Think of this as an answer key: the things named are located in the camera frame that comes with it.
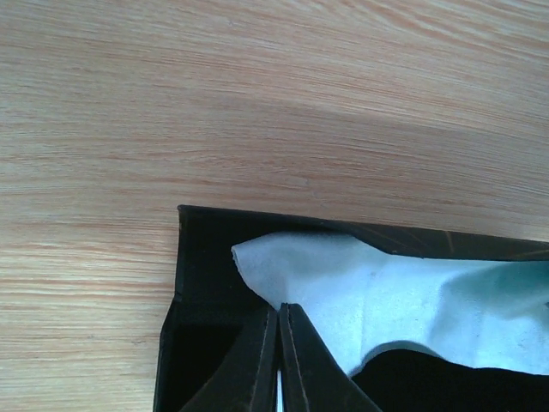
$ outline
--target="light wood surface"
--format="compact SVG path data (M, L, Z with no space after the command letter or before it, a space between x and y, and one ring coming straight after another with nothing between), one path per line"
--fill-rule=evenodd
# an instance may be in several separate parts
M545 0L0 2L0 407L152 409L179 203L549 240Z

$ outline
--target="light blue cloth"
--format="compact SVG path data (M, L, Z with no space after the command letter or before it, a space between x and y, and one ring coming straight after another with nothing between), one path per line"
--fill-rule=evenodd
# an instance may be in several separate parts
M275 233L232 252L274 308L305 309L347 374L392 348L549 374L549 262L392 256L334 234Z

